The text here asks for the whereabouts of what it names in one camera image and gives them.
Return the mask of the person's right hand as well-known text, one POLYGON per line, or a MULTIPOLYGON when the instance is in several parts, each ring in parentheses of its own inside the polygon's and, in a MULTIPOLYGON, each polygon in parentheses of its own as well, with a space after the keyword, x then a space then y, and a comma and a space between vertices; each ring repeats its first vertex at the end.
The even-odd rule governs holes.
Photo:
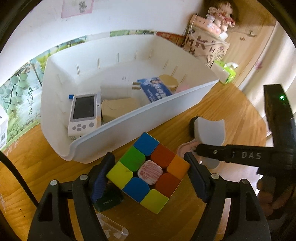
POLYGON ((278 198, 274 198, 276 179, 263 176, 257 182, 258 200, 266 217, 271 216, 275 210, 284 208, 295 197, 295 184, 290 185, 278 198))

